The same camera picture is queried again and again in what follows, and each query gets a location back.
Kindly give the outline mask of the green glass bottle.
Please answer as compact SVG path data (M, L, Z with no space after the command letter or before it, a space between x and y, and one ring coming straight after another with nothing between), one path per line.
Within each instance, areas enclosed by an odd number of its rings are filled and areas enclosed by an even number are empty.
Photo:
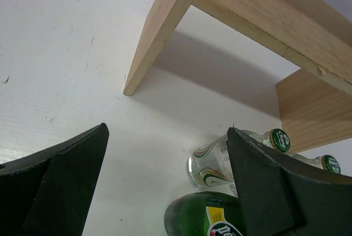
M164 214L168 235L247 235L237 197L201 191L174 200Z

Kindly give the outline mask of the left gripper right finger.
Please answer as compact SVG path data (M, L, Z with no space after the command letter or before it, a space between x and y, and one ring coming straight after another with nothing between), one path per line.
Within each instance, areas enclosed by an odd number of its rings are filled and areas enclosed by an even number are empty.
M227 131L230 164L248 235L351 235L351 177Z

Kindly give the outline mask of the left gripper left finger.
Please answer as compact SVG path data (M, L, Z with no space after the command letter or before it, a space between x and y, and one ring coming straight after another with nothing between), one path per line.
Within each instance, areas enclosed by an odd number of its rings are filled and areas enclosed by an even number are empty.
M108 138L101 123L1 163L1 235L82 235Z

